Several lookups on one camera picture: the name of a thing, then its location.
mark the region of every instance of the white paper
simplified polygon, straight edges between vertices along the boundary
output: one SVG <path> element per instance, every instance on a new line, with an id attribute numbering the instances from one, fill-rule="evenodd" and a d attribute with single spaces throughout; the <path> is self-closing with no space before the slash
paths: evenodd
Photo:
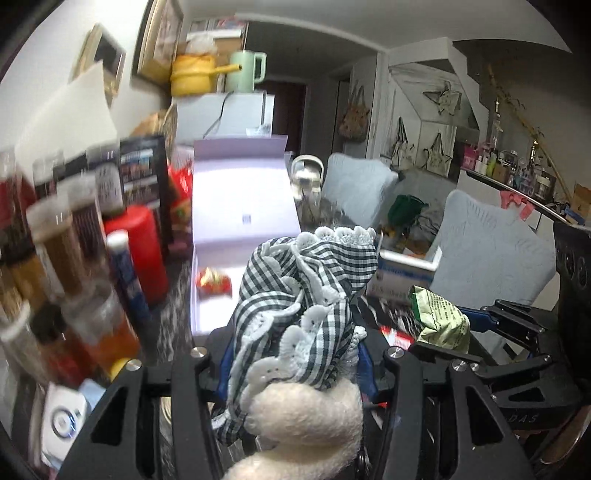
<path id="1" fill-rule="evenodd" d="M 117 139 L 105 98 L 102 62 L 59 89 L 40 105 L 20 136 L 15 153 L 30 176 L 33 161 L 57 150 L 66 159 L 93 145 Z"/>

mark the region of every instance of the blue bottle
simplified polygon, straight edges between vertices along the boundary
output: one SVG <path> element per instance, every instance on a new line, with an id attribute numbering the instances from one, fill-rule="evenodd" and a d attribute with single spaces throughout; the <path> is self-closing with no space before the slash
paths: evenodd
<path id="1" fill-rule="evenodd" d="M 135 273 L 134 262 L 129 252 L 127 231 L 116 230 L 109 233 L 106 244 L 117 282 L 125 297 L 124 303 L 131 317 L 130 320 L 137 324 L 147 322 L 150 319 L 150 309 Z"/>

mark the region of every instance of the glass jar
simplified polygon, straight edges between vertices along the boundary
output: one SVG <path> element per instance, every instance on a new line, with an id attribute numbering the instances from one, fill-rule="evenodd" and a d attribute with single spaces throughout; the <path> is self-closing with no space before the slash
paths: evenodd
<path id="1" fill-rule="evenodd" d="M 0 259 L 0 305 L 5 314 L 7 325 L 14 322 L 21 313 L 22 297 L 14 283 L 8 267 Z"/>
<path id="2" fill-rule="evenodd" d="M 46 302 L 31 320 L 31 331 L 48 368 L 60 382 L 78 388 L 86 378 L 96 378 L 96 362 L 68 327 L 57 305 Z"/>
<path id="3" fill-rule="evenodd" d="M 64 153 L 61 150 L 33 162 L 33 185 L 38 199 L 56 192 L 54 168 L 60 168 L 64 163 Z"/>
<path id="4" fill-rule="evenodd" d="M 0 341 L 9 357 L 35 381 L 47 385 L 57 377 L 47 368 L 40 347 L 31 331 L 31 307 L 24 302 L 18 319 L 8 327 L 0 327 Z"/>
<path id="5" fill-rule="evenodd" d="M 91 293 L 64 303 L 63 309 L 66 321 L 105 372 L 122 358 L 137 358 L 139 340 L 109 282 L 96 281 Z"/>
<path id="6" fill-rule="evenodd" d="M 28 300 L 31 310 L 38 312 L 47 301 L 47 293 L 51 288 L 35 247 L 31 246 L 22 257 L 13 259 L 7 266 L 19 292 Z"/>
<path id="7" fill-rule="evenodd" d="M 52 195 L 27 209 L 31 236 L 47 254 L 66 296 L 82 293 L 87 275 L 65 195 Z"/>
<path id="8" fill-rule="evenodd" d="M 119 142 L 86 150 L 88 169 L 95 172 L 100 212 L 113 217 L 125 211 L 123 182 L 119 173 Z"/>
<path id="9" fill-rule="evenodd" d="M 5 261 L 32 245 L 25 211 L 36 200 L 12 149 L 0 151 L 0 250 Z"/>
<path id="10" fill-rule="evenodd" d="M 94 275 L 108 275 L 105 228 L 100 216 L 95 175 L 88 172 L 65 179 L 58 184 L 57 193 L 68 197 L 87 270 Z"/>

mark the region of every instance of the ceiling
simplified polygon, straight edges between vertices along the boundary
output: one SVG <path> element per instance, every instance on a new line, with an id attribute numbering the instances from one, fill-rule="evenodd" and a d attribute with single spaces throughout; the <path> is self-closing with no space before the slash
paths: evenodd
<path id="1" fill-rule="evenodd" d="M 521 40 L 568 50 L 527 0 L 180 0 L 189 18 L 236 15 L 320 30 L 387 50 L 431 38 Z"/>
<path id="2" fill-rule="evenodd" d="M 375 54 L 375 50 L 350 40 L 306 28 L 265 22 L 248 25 L 246 48 L 267 54 L 267 76 L 310 80 L 355 60 Z"/>

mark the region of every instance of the small white box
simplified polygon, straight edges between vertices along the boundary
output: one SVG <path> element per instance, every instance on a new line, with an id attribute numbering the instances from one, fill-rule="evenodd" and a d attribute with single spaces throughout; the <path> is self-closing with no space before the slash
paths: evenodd
<path id="1" fill-rule="evenodd" d="M 367 285 L 367 295 L 410 304 L 408 292 L 417 285 L 429 288 L 439 261 L 441 249 L 437 247 L 433 260 L 410 257 L 381 248 L 383 237 L 378 244 L 378 269 Z"/>

